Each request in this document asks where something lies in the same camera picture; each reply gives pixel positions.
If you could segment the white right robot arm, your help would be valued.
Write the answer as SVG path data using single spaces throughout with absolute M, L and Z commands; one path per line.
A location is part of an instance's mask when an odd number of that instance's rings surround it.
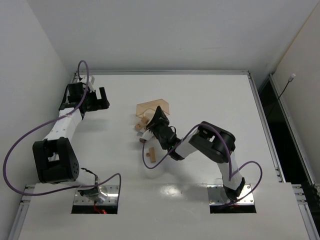
M 231 201 L 236 201 L 244 186 L 245 178 L 237 170 L 238 166 L 231 154 L 235 151 L 235 136 L 209 122 L 202 121 L 184 138 L 177 137 L 175 129 L 160 106 L 145 127 L 142 139 L 155 137 L 161 148 L 175 161 L 182 161 L 194 152 L 200 152 L 218 165 L 223 188 Z

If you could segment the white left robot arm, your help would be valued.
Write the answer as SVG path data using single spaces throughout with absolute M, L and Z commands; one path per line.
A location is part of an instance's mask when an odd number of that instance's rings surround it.
M 83 82 L 68 84 L 59 107 L 60 119 L 43 140 L 33 144 L 32 151 L 41 183 L 79 185 L 81 196 L 102 203 L 108 196 L 107 189 L 97 185 L 99 177 L 95 173 L 80 168 L 71 145 L 75 130 L 87 112 L 109 108 L 104 87 L 99 92 L 101 98 L 97 98 L 92 86 L 86 90 Z

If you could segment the plain light wood cube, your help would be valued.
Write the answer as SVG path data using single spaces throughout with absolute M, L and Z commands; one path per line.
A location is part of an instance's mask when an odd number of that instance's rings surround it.
M 141 123 L 142 123 L 143 125 L 147 125 L 148 122 L 149 122 L 149 119 L 148 119 L 147 117 L 143 117 L 143 118 L 141 119 Z

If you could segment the long light wood plank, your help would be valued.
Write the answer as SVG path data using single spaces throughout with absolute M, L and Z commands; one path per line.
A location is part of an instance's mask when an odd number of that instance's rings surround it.
M 155 163 L 157 161 L 156 160 L 156 152 L 155 152 L 155 148 L 154 147 L 150 147 L 149 148 L 148 156 L 149 156 L 149 159 L 150 159 L 151 163 Z

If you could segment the wood cube numbered two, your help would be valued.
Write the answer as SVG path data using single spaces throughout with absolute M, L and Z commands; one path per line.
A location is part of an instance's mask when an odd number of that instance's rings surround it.
M 141 125 L 137 123 L 134 128 L 136 131 L 139 131 L 141 129 Z

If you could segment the transparent orange plastic box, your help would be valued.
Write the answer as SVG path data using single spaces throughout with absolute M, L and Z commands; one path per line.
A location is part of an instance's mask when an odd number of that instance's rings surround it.
M 139 103 L 136 105 L 135 116 L 138 118 L 142 117 L 152 117 L 157 107 L 160 106 L 166 116 L 170 115 L 170 106 L 167 101 L 164 99 L 157 99 L 148 102 Z

